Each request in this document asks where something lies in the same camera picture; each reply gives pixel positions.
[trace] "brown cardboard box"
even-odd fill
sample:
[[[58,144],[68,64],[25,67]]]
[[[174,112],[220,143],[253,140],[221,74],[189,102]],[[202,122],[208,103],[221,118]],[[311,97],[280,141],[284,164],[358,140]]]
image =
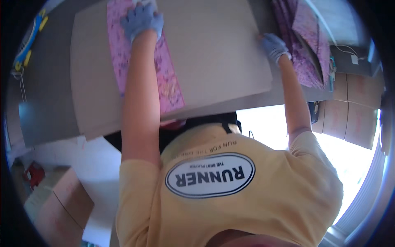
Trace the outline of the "brown cardboard box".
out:
[[[50,246],[79,246],[93,206],[74,170],[59,168],[34,189],[24,208]]]
[[[377,124],[376,109],[351,102],[327,100],[324,112],[322,133],[372,149]]]
[[[333,82],[333,99],[347,101],[347,74],[336,73]]]
[[[84,230],[73,220],[62,204],[51,194],[34,222],[49,246],[80,246]]]
[[[382,73],[376,77],[347,74],[347,100],[373,109],[380,108],[384,91]]]
[[[324,127],[322,133],[344,139],[348,117],[348,102],[327,100],[325,102]]]
[[[325,101],[320,101],[318,107],[318,120],[311,125],[311,130],[321,134],[324,129]]]
[[[349,103],[347,129],[344,140],[367,149],[372,149],[376,125],[376,109]]]

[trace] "table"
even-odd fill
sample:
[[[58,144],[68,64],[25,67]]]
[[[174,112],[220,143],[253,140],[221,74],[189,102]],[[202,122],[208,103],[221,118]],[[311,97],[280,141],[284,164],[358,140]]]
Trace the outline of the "table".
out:
[[[20,112],[21,128],[25,145],[33,146],[49,141],[79,136],[70,86],[70,40],[76,13],[99,0],[67,0],[49,14],[49,21],[37,36],[32,48],[24,81],[28,102],[22,107],[33,114]],[[261,33],[279,34],[271,12],[269,0],[249,0]],[[170,113],[163,119],[186,118],[216,114],[239,109],[283,104],[283,91],[279,70],[271,63],[272,89],[256,94],[221,102],[209,107],[193,109],[184,113]],[[329,90],[303,87],[307,101],[329,100]]]

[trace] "blue glove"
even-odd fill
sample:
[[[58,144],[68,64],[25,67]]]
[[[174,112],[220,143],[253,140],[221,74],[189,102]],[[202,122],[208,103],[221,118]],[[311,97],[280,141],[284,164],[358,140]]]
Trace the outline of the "blue glove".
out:
[[[128,10],[128,14],[120,19],[125,36],[133,42],[142,31],[153,29],[158,35],[162,35],[163,15],[154,14],[154,6],[149,3],[146,6],[138,4],[135,9]]]
[[[262,39],[262,46],[266,51],[267,55],[276,62],[278,65],[278,60],[280,56],[286,54],[291,60],[292,56],[288,52],[288,48],[284,41],[277,37],[275,34],[264,34]]]

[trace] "yellow t-shirt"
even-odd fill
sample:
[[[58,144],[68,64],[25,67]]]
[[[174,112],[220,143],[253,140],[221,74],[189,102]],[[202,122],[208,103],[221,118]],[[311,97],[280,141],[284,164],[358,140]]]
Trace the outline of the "yellow t-shirt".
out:
[[[204,247],[234,229],[313,247],[342,204],[343,185],[311,132],[284,151],[208,124],[177,137],[162,161],[161,170],[121,164],[121,246]]]

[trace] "white cable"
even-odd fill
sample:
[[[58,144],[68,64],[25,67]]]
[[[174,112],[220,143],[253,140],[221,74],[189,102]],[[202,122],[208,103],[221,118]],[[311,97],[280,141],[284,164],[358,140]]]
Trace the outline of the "white cable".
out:
[[[21,67],[21,72],[13,70],[11,71],[11,74],[14,76],[16,80],[19,80],[19,87],[21,89],[21,94],[22,94],[22,101],[26,102],[26,91],[24,88],[24,83],[23,83],[23,73],[24,73],[24,68]]]
[[[324,25],[324,27],[325,27],[326,30],[328,31],[328,34],[329,34],[329,36],[331,37],[332,42],[333,42],[333,44],[336,46],[337,49],[339,49],[340,51],[342,51],[342,52],[344,52],[344,53],[349,53],[349,54],[352,54],[352,55],[356,56],[356,57],[358,58],[358,60],[363,60],[363,59],[365,59],[365,57],[358,57],[357,52],[356,52],[353,48],[349,47],[348,45],[338,45],[337,42],[336,42],[336,40],[335,40],[335,37],[333,36],[333,34],[332,34],[332,32],[331,32],[331,29],[329,28],[329,26],[328,26],[328,24],[326,23],[324,17],[321,15],[320,11],[317,9],[317,7],[314,5],[314,3],[312,3],[311,0],[304,0],[304,1],[310,6],[310,8],[314,11],[314,13],[315,13],[315,14],[317,15],[317,17],[320,19],[320,21],[322,22],[322,24]],[[339,46],[348,47],[348,48],[350,48],[354,53],[352,53],[352,52],[350,52],[350,51],[344,51],[344,50],[340,49]]]

